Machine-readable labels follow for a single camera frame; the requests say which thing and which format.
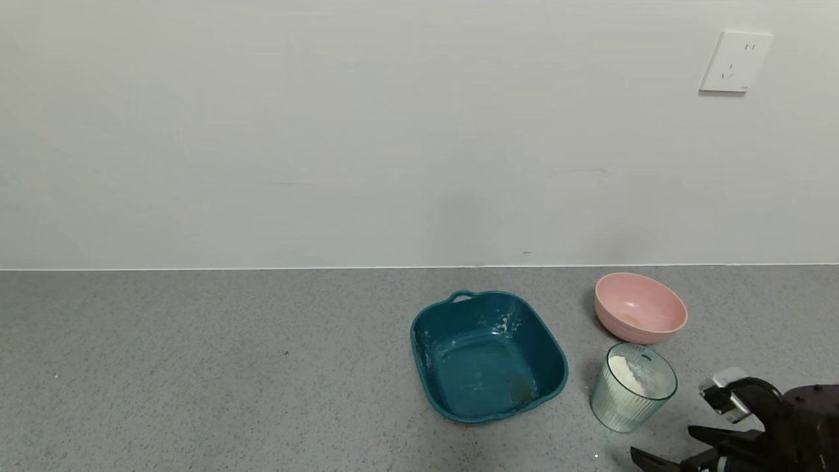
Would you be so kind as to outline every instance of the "teal plastic basin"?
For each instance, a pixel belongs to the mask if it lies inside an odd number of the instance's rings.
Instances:
[[[568,381],[560,345],[530,305],[504,291],[456,291],[411,325],[425,396],[456,422],[501,420],[557,396]]]

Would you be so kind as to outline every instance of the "pink bowl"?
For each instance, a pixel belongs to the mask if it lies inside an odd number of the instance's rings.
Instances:
[[[685,303],[671,289],[627,272],[597,281],[594,311],[610,333],[637,344],[663,341],[687,323]]]

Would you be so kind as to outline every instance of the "bowl rim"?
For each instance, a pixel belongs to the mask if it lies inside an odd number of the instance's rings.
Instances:
[[[667,292],[670,293],[670,295],[674,296],[675,299],[679,301],[679,304],[682,307],[682,312],[685,314],[685,319],[683,319],[682,322],[679,324],[679,326],[677,326],[676,328],[668,329],[668,330],[664,330],[664,331],[659,331],[659,330],[655,330],[655,329],[640,328],[640,327],[634,326],[632,324],[626,323],[621,318],[615,316],[612,313],[611,310],[606,308],[606,305],[603,304],[603,302],[600,298],[600,284],[606,278],[611,277],[613,275],[630,275],[630,276],[635,277],[635,278],[645,279],[649,282],[652,282],[654,285],[657,285],[657,286],[660,286],[660,287],[664,288]],[[646,275],[635,274],[634,272],[612,272],[611,274],[604,275],[594,285],[594,296],[597,298],[597,301],[600,303],[600,306],[603,307],[603,310],[605,310],[606,313],[608,313],[609,316],[612,317],[613,320],[617,321],[622,326],[625,326],[627,328],[631,328],[633,331],[638,331],[638,332],[641,332],[641,333],[649,333],[649,334],[672,334],[672,333],[675,333],[676,331],[679,331],[680,329],[685,327],[685,325],[687,324],[687,319],[690,316],[690,314],[687,311],[687,306],[685,305],[685,302],[681,299],[680,296],[678,296],[676,294],[676,292],[673,291],[673,289],[671,289],[670,287],[666,286],[665,284],[657,281],[656,279],[647,277]]]
[[[462,417],[460,415],[456,415],[455,413],[450,412],[449,410],[445,409],[440,403],[437,402],[437,400],[434,399],[434,396],[431,394],[431,389],[428,385],[428,379],[426,378],[426,375],[425,375],[425,369],[423,369],[422,360],[420,360],[420,349],[418,348],[419,342],[417,341],[417,338],[416,338],[416,325],[417,325],[417,322],[423,317],[423,315],[426,314],[428,311],[430,311],[432,308],[439,307],[440,305],[445,305],[447,303],[452,303],[456,298],[459,298],[461,296],[468,296],[470,298],[478,298],[480,296],[493,295],[493,294],[510,296],[514,299],[517,299],[519,302],[522,302],[534,314],[534,317],[535,317],[536,321],[539,322],[539,324],[542,326],[542,328],[548,333],[548,337],[550,338],[551,341],[553,341],[554,346],[556,346],[556,349],[559,351],[560,360],[562,361],[562,366],[564,367],[565,373],[562,375],[562,380],[560,381],[560,384],[554,390],[546,392],[544,395],[542,395],[539,398],[534,399],[527,406],[525,406],[521,409],[513,410],[511,412],[504,412],[504,413],[490,413],[490,414],[485,415],[483,417],[477,417],[477,418]],[[536,312],[536,310],[533,309],[533,307],[526,300],[524,300],[521,296],[518,296],[514,293],[510,293],[508,291],[500,291],[500,290],[489,290],[489,291],[478,291],[478,292],[468,291],[468,290],[455,291],[445,300],[441,300],[439,302],[432,303],[429,306],[420,310],[419,313],[417,313],[416,317],[414,317],[414,321],[411,323],[410,338],[411,338],[411,350],[414,351],[414,363],[416,364],[417,374],[419,374],[419,382],[420,382],[420,384],[422,384],[423,392],[425,393],[425,399],[428,400],[428,402],[431,404],[431,406],[435,410],[437,410],[438,413],[440,413],[443,417],[446,417],[446,418],[452,420],[453,422],[459,422],[459,423],[462,423],[462,424],[480,424],[480,423],[484,423],[484,422],[494,422],[494,421],[503,420],[503,419],[506,419],[506,418],[509,418],[509,417],[514,417],[514,416],[518,415],[519,413],[524,413],[524,412],[533,410],[537,406],[539,406],[539,405],[545,403],[546,401],[551,400],[554,397],[558,396],[560,394],[560,392],[562,392],[565,389],[565,385],[568,383],[568,377],[569,377],[568,358],[565,356],[565,351],[562,350],[562,347],[560,346],[560,344],[556,342],[556,337],[554,337],[554,334],[550,331],[550,329],[548,329],[548,325],[545,324],[545,321],[542,319],[542,317]]]

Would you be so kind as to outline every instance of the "robotic arm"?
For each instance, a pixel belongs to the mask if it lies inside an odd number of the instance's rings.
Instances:
[[[737,368],[715,374],[700,396],[731,423],[754,415],[765,431],[689,426],[711,445],[677,464],[631,448],[644,472],[839,472],[839,385],[808,385],[781,395]]]

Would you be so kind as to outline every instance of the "basin handle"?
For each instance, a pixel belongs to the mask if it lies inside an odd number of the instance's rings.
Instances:
[[[474,291],[459,290],[459,291],[456,291],[456,292],[452,293],[451,296],[446,301],[444,301],[443,303],[457,303],[457,302],[460,301],[460,300],[458,300],[458,298],[461,298],[462,296],[466,297],[466,299],[470,299],[470,298],[475,298],[476,296],[478,296],[478,294],[475,293]]]

